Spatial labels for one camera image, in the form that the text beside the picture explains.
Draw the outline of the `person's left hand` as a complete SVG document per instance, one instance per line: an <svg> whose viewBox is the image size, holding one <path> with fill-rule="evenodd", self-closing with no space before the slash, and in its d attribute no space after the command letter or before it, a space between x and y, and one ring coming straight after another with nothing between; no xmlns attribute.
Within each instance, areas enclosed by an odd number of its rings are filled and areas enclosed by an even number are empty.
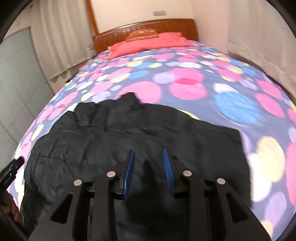
<svg viewBox="0 0 296 241"><path fill-rule="evenodd" d="M7 191L3 192L3 196L1 197L1 210L6 214L11 213L16 222L22 222L22 216L20 214L19 208L15 204L12 195Z"/></svg>

